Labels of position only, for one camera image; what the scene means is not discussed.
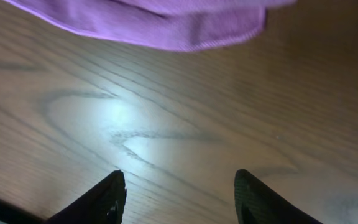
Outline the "purple microfiber cloth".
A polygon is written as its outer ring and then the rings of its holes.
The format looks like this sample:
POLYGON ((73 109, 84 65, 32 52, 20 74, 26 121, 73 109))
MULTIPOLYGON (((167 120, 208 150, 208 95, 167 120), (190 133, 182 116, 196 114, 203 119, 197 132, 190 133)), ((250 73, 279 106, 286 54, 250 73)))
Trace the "purple microfiber cloth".
POLYGON ((245 42, 267 10, 295 0, 6 0, 59 28, 97 39, 191 52, 245 42))

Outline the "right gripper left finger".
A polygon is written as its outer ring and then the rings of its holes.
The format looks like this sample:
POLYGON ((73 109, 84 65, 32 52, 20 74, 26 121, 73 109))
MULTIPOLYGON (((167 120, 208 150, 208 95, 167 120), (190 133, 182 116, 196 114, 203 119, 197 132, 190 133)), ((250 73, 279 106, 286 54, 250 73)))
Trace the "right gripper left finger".
POLYGON ((126 203, 124 173, 115 170, 46 224, 121 224, 126 203))

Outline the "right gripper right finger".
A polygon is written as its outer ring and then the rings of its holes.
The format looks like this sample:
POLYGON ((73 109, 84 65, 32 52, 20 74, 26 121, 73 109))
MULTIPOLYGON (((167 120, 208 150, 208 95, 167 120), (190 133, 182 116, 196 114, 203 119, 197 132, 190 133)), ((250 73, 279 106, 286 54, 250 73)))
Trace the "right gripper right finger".
POLYGON ((321 224, 245 169, 236 172, 234 200, 239 224, 321 224))

